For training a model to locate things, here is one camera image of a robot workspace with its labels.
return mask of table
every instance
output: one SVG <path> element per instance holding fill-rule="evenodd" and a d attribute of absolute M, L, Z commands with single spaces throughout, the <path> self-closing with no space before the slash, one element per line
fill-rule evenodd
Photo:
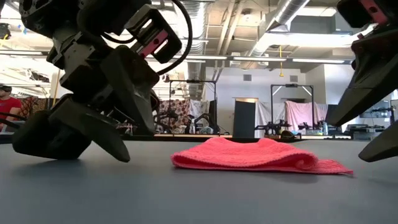
<path fill-rule="evenodd" d="M 194 142 L 126 145 L 130 163 L 91 145 L 78 161 L 0 146 L 0 223 L 398 223 L 398 158 L 368 164 L 360 141 L 293 145 L 355 172 L 310 175 L 175 169 Z"/>

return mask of exposed ceiling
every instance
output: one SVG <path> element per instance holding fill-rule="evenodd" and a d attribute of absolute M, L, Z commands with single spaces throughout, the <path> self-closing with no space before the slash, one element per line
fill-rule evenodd
<path fill-rule="evenodd" d="M 351 30 L 347 24 L 340 24 L 341 18 L 338 14 L 335 15 L 334 6 L 338 0 L 311 0 L 305 8 L 299 11 L 296 19 L 292 21 L 290 32 L 303 33 L 305 35 L 324 34 L 332 35 L 335 33 L 351 35 L 354 30 Z M 220 38 L 223 34 L 223 27 L 226 26 L 226 33 L 224 35 L 223 45 L 220 50 L 226 52 L 225 55 L 231 55 L 233 52 L 244 55 L 250 51 L 261 37 L 262 19 L 276 9 L 278 0 L 244 0 L 244 2 L 233 0 L 216 0 L 215 2 L 208 3 L 205 8 L 205 36 L 197 39 L 198 42 L 205 43 L 205 55 L 217 54 L 220 44 Z M 162 11 L 166 20 L 175 28 L 176 32 L 181 32 L 185 29 L 185 21 L 170 11 Z M 39 50 L 49 51 L 52 47 L 52 41 L 39 34 L 35 34 L 29 30 L 24 30 L 23 24 L 20 20 L 20 15 L 17 11 L 9 6 L 5 6 L 1 14 L 0 22 L 10 24 L 12 30 L 12 37 L 9 40 L 0 40 L 0 50 Z M 127 39 L 127 34 L 124 33 L 123 37 L 119 39 Z M 266 48 L 265 54 L 269 57 L 295 57 L 295 58 L 341 58 L 352 59 L 353 54 L 347 46 L 316 46 L 311 47 L 305 44 L 299 44 L 297 41 L 289 39 L 285 42 L 279 39 L 278 44 Z M 21 57 L 21 56 L 5 56 L 1 57 L 3 62 L 0 65 L 0 82 L 4 83 L 26 83 L 37 84 L 39 81 L 34 81 L 27 77 L 27 70 L 33 70 L 47 76 L 49 79 L 57 72 L 57 68 L 45 62 L 42 58 Z M 150 62 L 154 70 L 160 70 L 165 65 Z M 284 68 L 299 68 L 305 71 L 308 68 L 308 63 L 284 63 Z M 280 63 L 272 63 L 266 67 L 267 69 L 279 68 Z M 170 72 L 170 76 L 174 79 L 188 78 L 187 63 L 181 64 L 174 71 Z M 186 85 L 183 88 L 176 87 L 177 93 L 175 96 L 187 96 L 188 90 Z M 169 91 L 164 89 L 168 88 L 169 84 L 159 82 L 156 86 L 159 93 L 168 95 Z M 37 94 L 42 93 L 42 88 L 37 88 Z"/>

